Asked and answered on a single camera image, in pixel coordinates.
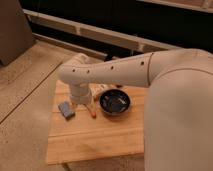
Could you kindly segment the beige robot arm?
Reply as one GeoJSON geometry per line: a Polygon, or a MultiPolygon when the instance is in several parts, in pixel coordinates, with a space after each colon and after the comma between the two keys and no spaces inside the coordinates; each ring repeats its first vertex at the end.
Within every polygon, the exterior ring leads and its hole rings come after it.
{"type": "Polygon", "coordinates": [[[59,68],[76,104],[91,83],[146,87],[145,171],[213,171],[213,53],[176,49],[91,64],[77,54],[59,68]]]}

